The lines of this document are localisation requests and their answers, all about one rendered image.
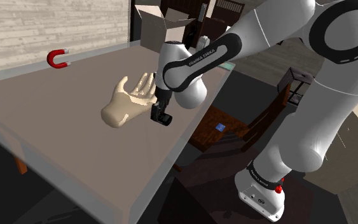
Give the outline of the beige hand model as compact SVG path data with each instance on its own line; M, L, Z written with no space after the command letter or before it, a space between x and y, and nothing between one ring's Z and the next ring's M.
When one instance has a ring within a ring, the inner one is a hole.
M127 81L128 76L124 76L115 85L110 102L100 112L103 122L112 128L149 111L157 100L155 73L144 73L131 92L125 90Z

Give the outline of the brown wooden low table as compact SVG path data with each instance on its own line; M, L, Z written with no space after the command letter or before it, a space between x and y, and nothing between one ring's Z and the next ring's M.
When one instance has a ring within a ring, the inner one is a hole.
M225 129L222 132L216 129L219 123L225 125ZM227 132L233 132L238 137L243 137L249 130L250 128L248 128L247 124L214 106L210 106L188 142L204 152L218 142Z

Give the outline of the open cardboard box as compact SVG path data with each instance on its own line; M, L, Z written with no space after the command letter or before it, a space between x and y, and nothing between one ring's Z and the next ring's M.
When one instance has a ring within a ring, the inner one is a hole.
M181 42L185 27L193 21L189 15L172 8L163 13L159 6L135 5L141 17L141 46L159 53L166 41Z

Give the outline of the grey table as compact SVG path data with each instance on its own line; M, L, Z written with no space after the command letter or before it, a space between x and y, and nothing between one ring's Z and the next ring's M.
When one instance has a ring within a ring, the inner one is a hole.
M171 100L169 126L149 113L106 125L100 112L117 82L127 77L131 90L157 67L156 52L132 43L0 80L0 143L102 224L137 224L230 75L205 73L207 96L195 109Z

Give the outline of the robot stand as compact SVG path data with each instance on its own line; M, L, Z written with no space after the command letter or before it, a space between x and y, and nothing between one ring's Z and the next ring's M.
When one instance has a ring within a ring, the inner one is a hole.
M348 224L338 197L305 181L285 177L284 213L273 223L239 199L234 177L189 186L176 177L158 216L159 224Z

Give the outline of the dark wooden chair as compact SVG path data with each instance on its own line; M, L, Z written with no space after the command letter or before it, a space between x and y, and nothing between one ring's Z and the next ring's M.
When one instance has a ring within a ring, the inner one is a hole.
M278 96L247 126L249 130L242 138L245 144L241 151L247 151L258 141L288 102L297 106L303 97L303 94L299 94L298 90L304 84L310 85L313 80L314 77L311 74L290 67L277 85Z

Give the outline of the dark wooden cabinet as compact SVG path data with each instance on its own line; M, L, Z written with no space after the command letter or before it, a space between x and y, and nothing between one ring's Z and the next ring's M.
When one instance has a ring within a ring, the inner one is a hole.
M235 24L245 4L233 0L161 0L160 6L163 15L170 8L194 19L185 26L181 41L195 48L200 37L207 36L214 41Z

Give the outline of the red horseshoe magnet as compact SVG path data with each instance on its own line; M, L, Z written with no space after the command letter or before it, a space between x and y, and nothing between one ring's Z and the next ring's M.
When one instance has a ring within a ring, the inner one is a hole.
M47 63L55 68L55 69L62 69L65 67L68 67L71 65L70 62L62 62L62 63L54 63L54 58L58 55L64 55L64 54L68 54L69 50L68 49L58 49L58 50L52 50L51 52L48 53L47 57L46 57L46 61Z

